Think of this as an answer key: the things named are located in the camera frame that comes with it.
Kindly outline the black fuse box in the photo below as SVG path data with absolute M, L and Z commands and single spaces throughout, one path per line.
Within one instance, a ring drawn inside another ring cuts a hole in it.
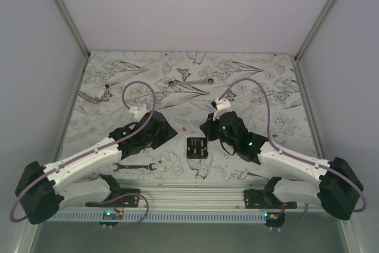
M 188 137 L 186 147 L 187 159 L 207 159 L 207 142 L 206 137 Z

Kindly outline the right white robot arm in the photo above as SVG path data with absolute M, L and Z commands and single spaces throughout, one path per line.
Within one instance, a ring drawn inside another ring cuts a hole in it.
M 332 161 L 300 155 L 274 145 L 267 137 L 250 132 L 234 111 L 214 119 L 209 114 L 200 130 L 209 141 L 229 145 L 240 158 L 295 176 L 288 180 L 273 175 L 262 190 L 262 200 L 269 208 L 284 203 L 320 206 L 340 220 L 349 220 L 356 211 L 363 185 L 347 161 Z

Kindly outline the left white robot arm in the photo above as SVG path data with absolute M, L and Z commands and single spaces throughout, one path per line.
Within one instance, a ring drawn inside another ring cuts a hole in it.
M 121 188 L 112 175 L 100 174 L 87 182 L 81 179 L 147 148 L 156 149 L 177 134 L 162 113 L 147 112 L 76 155 L 45 165 L 31 162 L 15 189 L 15 204 L 22 207 L 25 215 L 16 218 L 13 207 L 9 218 L 12 222 L 28 220 L 38 225 L 65 207 L 86 203 L 115 206 L 120 202 Z

